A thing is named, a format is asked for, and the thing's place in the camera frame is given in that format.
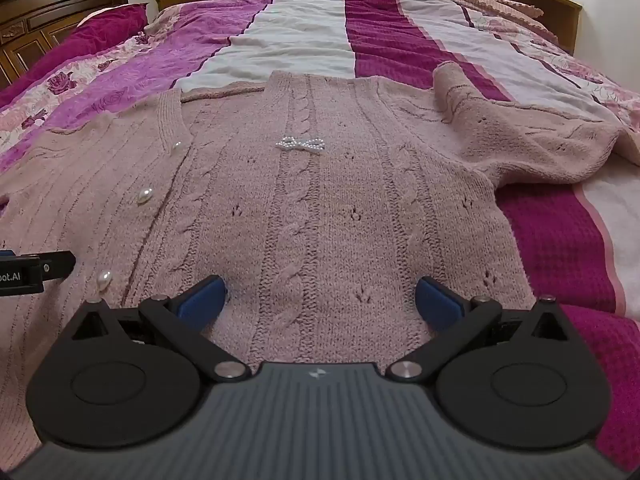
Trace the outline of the dark wooden headboard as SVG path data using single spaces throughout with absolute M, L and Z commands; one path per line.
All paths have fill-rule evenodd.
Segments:
M 1 0 L 1 87 L 8 88 L 96 10 L 128 0 Z

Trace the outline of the striped pink magenta bedspread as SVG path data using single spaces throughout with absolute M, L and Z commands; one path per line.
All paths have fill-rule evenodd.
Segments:
M 75 58 L 1 107 L 1 165 L 51 127 L 69 127 L 178 87 L 260 81 L 275 70 L 381 75 L 424 87 L 459 63 L 494 99 L 639 125 L 639 97 L 551 42 L 452 0 L 208 0 L 175 4 L 141 32 Z M 598 448 L 639 463 L 639 168 L 611 158 L 569 188 L 498 194 L 530 284 L 557 296 L 613 389 Z

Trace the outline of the magenta velvet pillow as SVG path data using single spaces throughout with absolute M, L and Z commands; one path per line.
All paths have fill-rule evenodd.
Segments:
M 1 91 L 1 106 L 9 105 L 30 86 L 67 62 L 101 53 L 137 35 L 148 24 L 147 6 L 146 3 L 124 4 L 85 20 L 62 44 L 43 55 L 14 84 Z

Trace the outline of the pink knitted pillow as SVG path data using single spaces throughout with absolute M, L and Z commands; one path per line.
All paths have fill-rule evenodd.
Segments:
M 514 0 L 452 0 L 466 8 L 483 13 L 487 16 L 498 16 L 505 20 L 518 24 L 530 32 L 538 35 L 559 47 L 559 39 L 553 32 L 541 23 L 544 11 Z

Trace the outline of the pink knit cardigan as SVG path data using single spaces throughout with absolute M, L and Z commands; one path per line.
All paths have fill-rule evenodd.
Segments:
M 217 274 L 229 296 L 209 336 L 248 365 L 388 365 L 431 336 L 412 300 L 424 275 L 533 304 L 497 188 L 577 183 L 614 154 L 636 162 L 638 134 L 486 99 L 451 62 L 427 90 L 274 73 L 41 133 L 2 174 L 1 245 L 76 264 L 2 300 L 2 465 L 37 446 L 26 386 L 82 300 L 131 307 Z

